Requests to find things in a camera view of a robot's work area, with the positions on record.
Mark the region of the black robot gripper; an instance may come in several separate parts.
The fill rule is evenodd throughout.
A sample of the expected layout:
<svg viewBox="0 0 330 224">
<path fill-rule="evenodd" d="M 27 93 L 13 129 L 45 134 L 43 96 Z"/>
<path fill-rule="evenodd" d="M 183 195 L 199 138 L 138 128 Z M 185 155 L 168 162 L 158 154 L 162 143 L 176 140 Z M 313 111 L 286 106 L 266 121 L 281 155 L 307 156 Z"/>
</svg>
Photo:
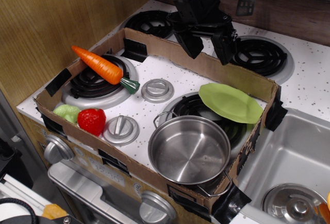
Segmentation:
<svg viewBox="0 0 330 224">
<path fill-rule="evenodd" d="M 200 37 L 211 38 L 214 52 L 222 65 L 237 53 L 236 31 L 232 18 L 219 9 L 220 0 L 172 0 L 177 9 L 168 15 L 174 35 L 189 57 L 203 50 Z"/>
</svg>

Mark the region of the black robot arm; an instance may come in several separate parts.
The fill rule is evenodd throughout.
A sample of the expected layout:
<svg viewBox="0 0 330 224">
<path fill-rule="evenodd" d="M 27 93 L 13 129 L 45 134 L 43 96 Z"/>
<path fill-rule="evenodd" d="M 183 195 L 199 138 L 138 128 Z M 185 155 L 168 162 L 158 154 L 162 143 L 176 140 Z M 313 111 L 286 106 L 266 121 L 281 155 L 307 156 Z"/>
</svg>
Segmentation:
<svg viewBox="0 0 330 224">
<path fill-rule="evenodd" d="M 195 59 L 204 48 L 203 38 L 210 38 L 217 58 L 223 65 L 237 52 L 237 32 L 232 18 L 220 10 L 220 0 L 172 0 L 176 11 L 167 20 L 189 57 Z"/>
</svg>

